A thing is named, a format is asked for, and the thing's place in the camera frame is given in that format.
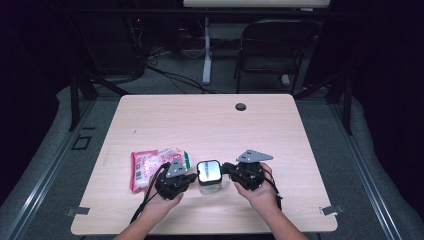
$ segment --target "cable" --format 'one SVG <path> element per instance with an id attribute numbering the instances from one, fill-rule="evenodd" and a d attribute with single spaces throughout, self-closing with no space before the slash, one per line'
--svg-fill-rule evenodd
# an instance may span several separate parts
<path id="1" fill-rule="evenodd" d="M 160 56 L 160 55 L 162 55 L 162 54 L 165 54 L 165 53 L 171 53 L 170 51 L 168 51 L 168 50 L 166 50 L 166 48 L 165 47 L 156 47 L 156 49 L 154 49 L 154 50 L 152 50 L 151 52 L 150 52 L 150 56 L 147 58 L 147 61 L 151 64 L 151 65 L 153 65 L 153 66 L 157 66 L 157 64 L 158 64 L 158 57 Z"/>
<path id="2" fill-rule="evenodd" d="M 175 81 L 178 81 L 178 82 L 181 82 L 181 83 L 184 83 L 184 84 L 187 84 L 187 85 L 189 85 L 189 86 L 192 86 L 192 87 L 194 87 L 194 88 L 197 88 L 197 89 L 199 89 L 199 90 L 201 90 L 202 91 L 202 94 L 204 94 L 204 93 L 214 93 L 214 94 L 216 94 L 216 93 L 225 93 L 225 92 L 222 92 L 222 91 L 218 91 L 218 90 L 213 90 L 213 89 L 206 89 L 206 88 L 204 88 L 200 83 L 198 83 L 196 80 L 194 80 L 194 79 L 191 79 L 191 78 L 189 78 L 189 77 L 185 77 L 185 76 L 182 76 L 182 75 L 179 75 L 179 74 L 176 74 L 176 73 L 171 73 L 171 72 L 166 72 L 166 71 L 163 71 L 163 70 L 160 70 L 160 69 L 157 69 L 157 68 L 155 68 L 155 67 L 152 67 L 152 66 L 150 66 L 150 65 L 147 65 L 146 66 L 146 68 L 147 69 L 150 69 L 150 70 L 152 70 L 152 71 L 154 71 L 154 72 L 156 72 L 156 73 L 159 73 L 159 74 L 161 74 L 161 75 L 163 75 L 163 76 L 165 76 L 165 77 L 167 77 L 168 79 L 170 79 L 171 80 L 171 82 L 181 91 L 181 92 L 183 92 L 183 93 L 185 93 L 182 89 L 180 89 L 176 84 L 175 84 L 175 82 L 173 82 L 173 80 L 175 80 Z"/>
<path id="3" fill-rule="evenodd" d="M 59 8 L 63 9 L 62 3 L 59 0 L 56 0 L 55 2 L 56 2 L 57 6 Z M 100 62 L 97 60 L 97 58 L 94 56 L 93 52 L 90 50 L 90 47 L 89 47 L 84 35 L 80 32 L 79 28 L 76 26 L 78 24 L 78 22 L 75 19 L 73 21 L 67 15 L 65 16 L 65 19 L 67 20 L 68 26 L 70 26 L 70 28 L 73 30 L 75 36 L 79 39 L 80 43 L 82 44 L 82 46 L 87 51 L 87 53 L 90 56 L 93 64 L 95 65 L 95 67 L 97 67 L 98 69 L 102 69 L 102 71 L 104 71 L 106 74 L 109 75 L 107 70 L 101 66 Z M 140 62 L 139 62 L 140 52 L 138 53 L 138 55 L 139 55 L 139 56 L 137 56 L 138 57 L 138 65 L 140 65 Z M 128 78 L 117 80 L 117 81 L 111 82 L 111 83 L 121 84 L 121 83 L 132 82 L 132 81 L 136 80 L 137 78 L 139 78 L 141 75 L 143 75 L 143 73 L 144 73 L 144 69 L 137 68 L 135 70 L 135 72 L 130 74 L 130 76 Z"/>
<path id="4" fill-rule="evenodd" d="M 273 182 L 273 183 L 275 183 L 275 180 L 274 180 L 274 177 L 272 176 L 272 174 L 271 174 L 268 170 L 266 170 L 266 169 L 264 169 L 264 171 L 265 171 L 266 173 L 268 173 L 268 174 L 269 174 L 269 176 L 271 176 L 272 182 Z"/>
<path id="5" fill-rule="evenodd" d="M 156 182 L 156 179 L 157 179 L 157 177 L 158 177 L 158 175 L 159 175 L 160 171 L 161 171 L 162 169 L 164 169 L 164 168 L 165 168 L 165 165 L 166 165 L 166 164 L 162 164 L 162 165 L 159 167 L 159 169 L 156 171 L 155 175 L 153 175 L 153 178 L 152 178 L 152 180 L 151 180 L 151 182 L 150 182 L 149 188 L 147 189 L 147 191 L 146 191 L 146 193 L 145 193 L 145 195 L 144 195 L 143 202 L 140 204 L 140 206 L 139 206 L 139 207 L 137 208 L 137 210 L 135 211 L 135 213 L 134 213 L 133 217 L 131 218 L 131 222 L 130 222 L 130 224 L 131 224 L 132 222 L 134 222 L 134 221 L 137 219 L 138 215 L 140 215 L 140 213 L 144 210 L 144 207 L 146 206 L 146 204 L 147 204 L 150 200 L 152 200 L 152 198 L 154 198 L 154 197 L 156 196 L 157 192 L 156 192 L 155 194 L 153 194 L 153 196 L 152 196 L 152 197 L 150 197 L 150 198 L 149 198 L 150 191 L 151 191 L 151 190 L 152 190 L 152 188 L 153 188 L 153 184 Z"/>
<path id="6" fill-rule="evenodd" d="M 202 51 L 201 53 L 199 53 L 198 55 L 196 55 L 196 56 L 191 56 L 190 54 L 188 54 L 187 52 L 188 51 Z M 183 49 L 182 50 L 182 52 L 184 53 L 184 55 L 186 55 L 188 58 L 191 58 L 191 59 L 195 59 L 195 58 L 198 58 L 198 57 L 201 57 L 202 55 L 203 55 L 203 53 L 205 53 L 205 48 L 203 48 L 203 49 L 199 49 L 199 50 L 193 50 L 193 49 L 190 49 L 190 50 L 185 50 L 185 49 Z"/>
<path id="7" fill-rule="evenodd" d="M 135 72 L 127 78 L 122 78 L 122 79 L 118 79 L 118 80 L 108 80 L 108 82 L 113 83 L 114 85 L 133 82 L 133 81 L 137 80 L 138 78 L 140 78 L 143 75 L 143 72 Z"/>

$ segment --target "plastic bag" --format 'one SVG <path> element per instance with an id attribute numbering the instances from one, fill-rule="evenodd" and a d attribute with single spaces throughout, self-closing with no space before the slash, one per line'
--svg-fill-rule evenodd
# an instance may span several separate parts
<path id="1" fill-rule="evenodd" d="M 174 159 L 180 160 L 187 169 L 193 166 L 193 161 L 187 152 L 177 148 L 164 150 L 150 150 L 131 153 L 131 182 L 130 189 L 139 193 L 149 187 L 150 177 L 153 176 L 160 166 Z"/>

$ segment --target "black cable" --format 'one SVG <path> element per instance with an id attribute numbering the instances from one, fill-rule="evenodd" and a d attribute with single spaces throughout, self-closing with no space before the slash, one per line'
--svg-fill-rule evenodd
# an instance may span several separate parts
<path id="1" fill-rule="evenodd" d="M 265 171 L 266 173 L 268 173 L 268 174 L 269 174 L 269 176 L 271 176 L 272 182 L 274 182 L 274 183 L 275 183 L 275 180 L 274 180 L 274 177 L 272 176 L 272 174 L 271 174 L 268 170 L 266 170 L 266 169 L 264 169 L 264 171 Z"/>
<path id="2" fill-rule="evenodd" d="M 147 69 L 150 69 L 150 70 L 152 70 L 152 71 L 154 71 L 154 72 L 156 72 L 156 73 L 159 73 L 159 74 L 161 74 L 161 75 L 163 75 L 163 76 L 165 76 L 165 77 L 167 77 L 168 79 L 170 79 L 171 81 L 172 80 L 175 80 L 175 81 L 178 81 L 178 82 L 181 82 L 181 83 L 184 83 L 184 84 L 187 84 L 187 85 L 189 85 L 189 86 L 192 86 L 192 87 L 194 87 L 194 88 L 197 88 L 197 89 L 199 89 L 199 90 L 201 90 L 202 91 L 202 94 L 205 94 L 205 93 L 213 93 L 213 94 L 216 94 L 216 93 L 223 93 L 223 94 L 227 94 L 226 92 L 223 92 L 223 91 L 218 91 L 218 90 L 213 90 L 213 89 L 207 89 L 207 88 L 204 88 L 200 83 L 198 83 L 196 80 L 194 80 L 194 79 L 191 79 L 191 78 L 189 78 L 189 77 L 185 77 L 185 76 L 182 76 L 182 75 L 179 75 L 179 74 L 176 74 L 176 73 L 171 73 L 171 72 L 166 72 L 166 71 L 163 71 L 163 70 L 160 70 L 160 69 L 157 69 L 157 68 L 155 68 L 155 67 L 153 67 L 153 66 L 150 66 L 150 65 L 147 65 L 146 66 L 146 68 Z"/>
<path id="3" fill-rule="evenodd" d="M 166 164 L 162 164 L 162 165 L 159 167 L 159 169 L 156 171 L 155 175 L 153 175 L 153 178 L 152 178 L 152 180 L 151 180 L 151 182 L 150 182 L 149 188 L 147 189 L 147 191 L 146 191 L 146 193 L 145 193 L 145 195 L 144 195 L 143 202 L 140 204 L 140 206 L 139 206 L 139 207 L 137 208 L 137 210 L 135 211 L 135 213 L 134 213 L 133 217 L 131 218 L 130 224 L 131 224 L 132 222 L 134 222 L 134 221 L 137 219 L 138 215 L 140 215 L 140 213 L 144 210 L 144 207 L 146 206 L 146 204 L 147 204 L 150 200 L 152 200 L 152 198 L 153 198 L 154 196 L 156 196 L 157 192 L 156 192 L 156 193 L 155 193 L 152 197 L 150 197 L 150 198 L 149 198 L 150 191 L 152 190 L 153 185 L 154 185 L 154 183 L 156 182 L 156 179 L 157 179 L 157 177 L 158 177 L 158 175 L 159 175 L 160 171 L 161 171 L 162 169 L 164 169 L 164 168 L 165 168 L 165 165 L 166 165 Z"/>
<path id="4" fill-rule="evenodd" d="M 56 0 L 55 2 L 60 9 L 63 9 L 62 3 L 59 0 Z M 74 18 L 71 19 L 68 15 L 65 15 L 64 18 L 66 19 L 68 26 L 73 30 L 73 33 L 75 34 L 75 36 L 80 41 L 81 45 L 87 51 L 87 53 L 90 56 L 93 64 L 95 65 L 94 67 L 97 67 L 98 69 L 102 69 L 102 71 L 104 71 L 106 74 L 108 74 L 107 70 L 104 69 L 101 66 L 100 62 L 97 60 L 97 58 L 94 56 L 93 52 L 91 51 L 84 35 L 81 33 L 81 31 L 79 30 L 79 27 L 77 26 L 78 22 Z M 135 70 L 135 72 L 131 73 L 128 78 L 120 79 L 120 80 L 117 80 L 117 81 L 109 81 L 109 82 L 111 82 L 114 85 L 132 82 L 132 81 L 136 80 L 137 78 L 139 78 L 140 76 L 142 76 L 143 73 L 144 73 L 144 69 L 137 68 Z"/>
<path id="5" fill-rule="evenodd" d="M 178 90 L 180 90 L 182 93 L 184 93 L 184 94 L 187 94 L 184 90 L 182 90 L 180 87 L 178 87 L 178 85 L 174 82 L 174 81 L 172 81 L 172 79 L 171 78 L 169 78 L 168 76 L 167 76 L 167 78 L 169 79 L 169 81 L 171 81 L 171 83 L 172 84 L 174 84 L 174 86 L 178 89 Z"/>
<path id="6" fill-rule="evenodd" d="M 271 186 L 274 188 L 274 190 L 275 190 L 275 200 L 277 202 L 277 207 L 280 210 L 282 210 L 281 209 L 281 200 L 283 198 L 280 196 L 280 192 L 278 191 L 277 187 L 275 186 L 275 183 L 272 183 L 268 178 L 265 178 L 265 181 L 267 181 L 269 184 L 271 184 Z"/>

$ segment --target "white stand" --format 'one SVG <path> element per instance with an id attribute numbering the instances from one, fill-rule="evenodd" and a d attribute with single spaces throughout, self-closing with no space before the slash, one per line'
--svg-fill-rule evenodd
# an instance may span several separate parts
<path id="1" fill-rule="evenodd" d="M 203 84 L 209 85 L 211 83 L 211 42 L 209 35 L 209 18 L 205 18 L 205 65 L 203 67 Z"/>

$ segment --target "desk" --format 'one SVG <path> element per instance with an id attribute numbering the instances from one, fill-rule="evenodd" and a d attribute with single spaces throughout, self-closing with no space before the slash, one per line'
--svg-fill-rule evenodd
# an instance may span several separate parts
<path id="1" fill-rule="evenodd" d="M 237 103 L 246 105 L 238 111 Z M 129 189 L 133 151 L 180 147 L 199 161 L 236 164 L 253 149 L 274 157 L 277 188 L 287 217 L 303 232 L 337 228 L 327 192 L 295 102 L 286 94 L 127 95 L 122 97 L 71 227 L 76 235 L 118 234 L 143 199 Z M 151 234 L 266 233 L 268 226 L 223 177 L 222 191 L 202 195 L 190 185 L 181 203 Z"/>
<path id="2" fill-rule="evenodd" d="M 327 8 L 329 4 L 330 0 L 184 0 L 184 7 L 193 8 Z M 209 31 L 209 18 L 205 18 L 205 64 L 202 80 L 205 85 L 211 82 L 212 58 Z"/>

